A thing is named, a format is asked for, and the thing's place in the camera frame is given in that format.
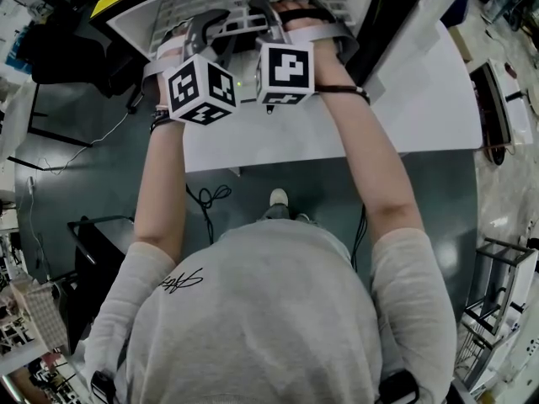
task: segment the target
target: black strap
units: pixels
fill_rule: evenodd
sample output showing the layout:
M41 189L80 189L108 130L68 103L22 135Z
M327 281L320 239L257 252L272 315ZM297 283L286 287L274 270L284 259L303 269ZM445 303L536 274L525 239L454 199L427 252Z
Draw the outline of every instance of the black strap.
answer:
M351 93L361 96L367 104L371 104L371 98L367 91L361 87L354 87L352 85L315 85L317 93Z
M154 131L157 127L159 127L160 125L167 125L168 123L173 123L173 122L178 123L179 121L172 120L172 119L170 119L169 117L163 117L163 118L160 118L160 119L155 120L155 121L152 123L152 126L150 127L150 134L153 133L153 131Z
M403 369L380 382L380 401L383 404L400 402L413 404L419 399L419 387L414 376Z
M116 388L112 378L101 371L96 371L90 383L93 395L103 404L115 404Z
M322 21L328 21L329 23L335 21L334 16L327 9L321 8L292 9L287 10L286 12L279 12L279 16L283 24L286 24L293 19L300 18L321 19Z

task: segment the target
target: white sneaker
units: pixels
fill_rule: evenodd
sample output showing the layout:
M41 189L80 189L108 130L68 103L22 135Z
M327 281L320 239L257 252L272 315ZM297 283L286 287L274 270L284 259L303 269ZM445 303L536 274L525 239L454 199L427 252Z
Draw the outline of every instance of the white sneaker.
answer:
M303 212L296 215L296 218L294 220L303 221L304 223L309 223L311 221L309 216L307 214L303 213Z
M537 222L537 220L530 220L530 224L526 229L528 238L539 238L539 226L537 225Z
M288 206L288 196L283 189L274 189L269 196L269 206L285 205Z

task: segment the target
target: hand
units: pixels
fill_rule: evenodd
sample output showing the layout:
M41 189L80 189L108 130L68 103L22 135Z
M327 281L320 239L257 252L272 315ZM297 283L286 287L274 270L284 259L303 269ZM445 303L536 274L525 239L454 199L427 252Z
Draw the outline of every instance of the hand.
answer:
M186 32L184 25L182 25L180 28L175 28L172 30L172 36L180 36L184 35ZM168 50L167 52L163 53L163 55L160 58L168 57L168 56L180 56L183 52L183 49L176 48L173 50ZM165 85L165 78L163 77L162 73L159 73L157 75L157 82L159 84L159 105L161 106L167 106L168 100L167 100L167 87Z
M272 4L276 12L286 12L294 9L313 9L314 6L299 1L281 0ZM327 24L315 18L293 19L284 25L285 31L302 29L313 25ZM322 85L355 85L350 75L337 58L337 47L333 39L316 40L314 43L314 76L316 83Z

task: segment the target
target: gray t-shirt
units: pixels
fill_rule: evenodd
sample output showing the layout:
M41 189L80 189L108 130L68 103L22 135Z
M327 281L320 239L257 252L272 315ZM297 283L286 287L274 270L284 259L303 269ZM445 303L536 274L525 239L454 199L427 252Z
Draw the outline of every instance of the gray t-shirt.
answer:
M379 318L391 325L420 402L442 402L456 325L422 231L399 229L374 246L372 295L344 245L305 223L229 231L178 266L138 242L93 325L87 375L114 373L131 331L115 382L131 403L372 403Z

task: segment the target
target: forearm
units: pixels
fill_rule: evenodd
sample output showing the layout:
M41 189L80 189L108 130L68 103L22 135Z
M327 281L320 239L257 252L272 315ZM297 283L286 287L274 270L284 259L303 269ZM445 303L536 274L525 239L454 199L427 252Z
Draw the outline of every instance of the forearm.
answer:
M184 125L158 126L148 146L135 217L135 239L179 261L185 224Z
M317 61L317 83L354 85L338 62ZM374 241L400 227L423 229L404 165L366 101L349 93L321 96L339 131Z

